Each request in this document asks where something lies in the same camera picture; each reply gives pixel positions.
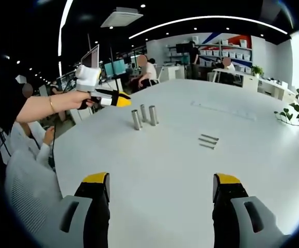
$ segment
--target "white jacket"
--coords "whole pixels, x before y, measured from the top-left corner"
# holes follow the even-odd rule
[[[10,132],[10,146],[12,153],[17,150],[29,150],[38,163],[50,168],[48,158],[51,148],[43,142],[45,129],[37,121],[30,122],[28,125],[40,148],[38,148],[36,142],[32,138],[26,136],[21,125],[15,122]]]

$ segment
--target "white shirt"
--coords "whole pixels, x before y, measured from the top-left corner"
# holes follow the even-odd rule
[[[45,129],[37,121],[30,122],[28,125],[39,147],[32,138],[25,135],[21,125],[15,122],[10,132],[10,146],[12,148],[12,153],[17,150],[30,151],[37,162],[47,168],[51,168],[48,164],[51,148],[43,142]]]
[[[229,66],[226,67],[228,70],[235,71],[234,65],[231,63]]]
[[[145,66],[141,67],[141,75],[145,75],[146,73],[150,73],[148,79],[157,80],[158,76],[156,74],[156,69],[152,63],[147,62]]]

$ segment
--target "man in black shirt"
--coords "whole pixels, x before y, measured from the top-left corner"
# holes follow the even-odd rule
[[[198,64],[200,64],[199,60],[199,50],[195,47],[195,42],[190,41],[190,63],[191,63],[191,78],[197,79],[198,72]]]

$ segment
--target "hand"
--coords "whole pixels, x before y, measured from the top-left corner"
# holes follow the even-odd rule
[[[89,107],[93,106],[93,101],[91,100],[91,95],[88,92],[82,91],[70,91],[66,93],[69,95],[70,98],[70,109],[78,109],[81,105],[83,100],[87,99],[86,105]]]
[[[50,145],[51,142],[53,141],[54,139],[54,127],[49,127],[46,132],[45,132],[45,137],[43,139],[43,142],[46,144],[46,145]]]
[[[141,82],[142,82],[142,80],[139,80],[139,82],[138,82],[138,88],[143,87],[143,84]]]

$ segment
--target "black hair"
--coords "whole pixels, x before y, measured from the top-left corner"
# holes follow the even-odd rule
[[[148,60],[148,62],[151,63],[151,64],[155,64],[156,61],[155,61],[155,59],[150,58],[150,59]]]

